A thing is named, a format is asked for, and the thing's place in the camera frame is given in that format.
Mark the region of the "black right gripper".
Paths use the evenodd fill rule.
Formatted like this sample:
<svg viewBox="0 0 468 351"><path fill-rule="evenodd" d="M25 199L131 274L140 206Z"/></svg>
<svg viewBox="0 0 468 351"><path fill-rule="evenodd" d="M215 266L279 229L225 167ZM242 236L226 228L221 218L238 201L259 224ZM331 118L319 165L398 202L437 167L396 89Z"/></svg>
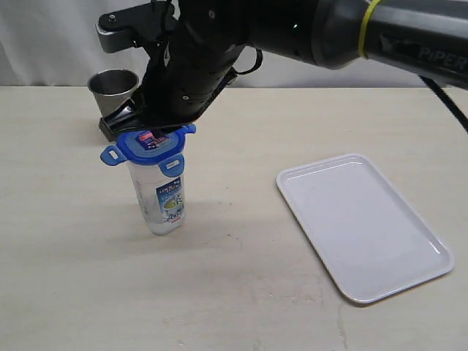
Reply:
<svg viewBox="0 0 468 351"><path fill-rule="evenodd" d="M133 100L101 117L100 131L107 141L116 142L125 133L163 136L196 121L244 48L244 42L220 29L203 36L179 22L148 63Z"/></svg>

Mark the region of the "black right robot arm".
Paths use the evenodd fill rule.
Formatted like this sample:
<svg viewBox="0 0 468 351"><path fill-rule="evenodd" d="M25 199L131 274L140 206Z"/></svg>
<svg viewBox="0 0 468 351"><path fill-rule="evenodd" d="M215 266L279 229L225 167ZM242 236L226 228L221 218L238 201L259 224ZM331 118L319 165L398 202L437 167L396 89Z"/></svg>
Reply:
<svg viewBox="0 0 468 351"><path fill-rule="evenodd" d="M149 1L102 15L102 49L142 48L141 84L99 121L114 141L126 132L174 132L201 117L253 48L324 69L357 59L416 74L462 126L467 116L443 86L467 87L465 1Z"/></svg>

